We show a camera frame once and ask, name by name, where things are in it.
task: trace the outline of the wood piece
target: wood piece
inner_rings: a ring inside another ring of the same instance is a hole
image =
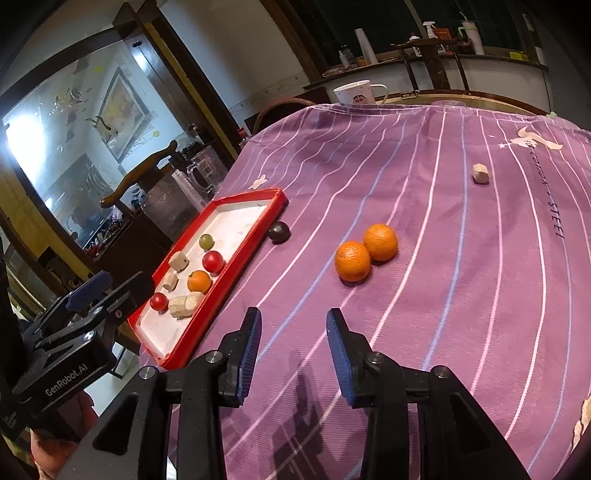
[[[170,260],[168,260],[168,264],[176,272],[182,272],[189,266],[189,259],[183,252],[175,252],[173,253],[173,256],[170,257]]]
[[[190,317],[204,298],[205,295],[199,291],[194,291],[191,295],[175,297],[168,302],[168,312],[176,319]]]
[[[152,187],[158,182],[159,179],[161,179],[162,177],[160,176],[160,172],[159,171],[154,171],[154,170],[158,170],[157,166],[158,162],[160,160],[163,160],[167,157],[169,157],[173,152],[176,152],[177,150],[177,142],[176,140],[172,140],[169,144],[168,147],[163,148],[162,150],[159,150],[157,152],[152,153],[151,155],[148,156],[148,158],[146,158],[142,163],[140,163],[137,167],[135,167],[132,171],[130,171],[125,177],[123,177],[123,180],[121,180],[121,182],[119,183],[119,186],[115,189],[115,191],[113,193],[111,193],[111,195],[109,195],[108,197],[103,198],[100,201],[100,206],[103,208],[110,208],[112,207],[115,202],[117,200],[121,200],[121,197],[123,196],[123,194],[125,192],[127,192],[127,190],[135,185],[136,183],[138,183],[139,181],[142,180],[142,178],[144,176],[152,176]]]
[[[472,166],[472,178],[476,183],[487,184],[489,182],[488,168],[482,163],[476,163]]]
[[[174,272],[168,272],[166,274],[166,276],[164,277],[164,283],[162,284],[162,286],[167,290],[167,291],[173,291],[178,283],[178,275]]]

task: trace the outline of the black ball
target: black ball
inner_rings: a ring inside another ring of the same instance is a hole
[[[269,227],[267,235],[274,244],[282,244],[289,240],[291,232],[285,222],[275,222]]]

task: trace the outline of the white mug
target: white mug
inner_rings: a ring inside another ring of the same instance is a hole
[[[382,83],[370,84],[369,80],[360,80],[358,82],[348,83],[347,85],[335,88],[334,92],[340,103],[375,103],[375,98],[371,91],[371,87],[381,87],[386,90],[384,100],[382,101],[382,103],[385,103],[388,99],[388,87]]]

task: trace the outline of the framed picture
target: framed picture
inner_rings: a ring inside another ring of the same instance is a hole
[[[99,114],[92,120],[113,156],[121,163],[150,121],[150,112],[120,67],[107,88]]]

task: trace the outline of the metal screw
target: metal screw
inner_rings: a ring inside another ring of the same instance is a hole
[[[140,369],[138,374],[142,380],[147,380],[149,378],[152,378],[156,374],[156,371],[156,368],[150,365],[148,367],[143,367],[142,369]]]
[[[219,350],[211,350],[205,354],[205,360],[211,364],[218,363],[223,358],[223,353]]]
[[[448,367],[445,367],[443,365],[437,365],[436,367],[433,367],[432,372],[436,374],[439,378],[447,378],[452,373],[452,371],[449,370]]]
[[[368,354],[368,360],[377,365],[384,361],[384,354],[380,352],[371,352]]]

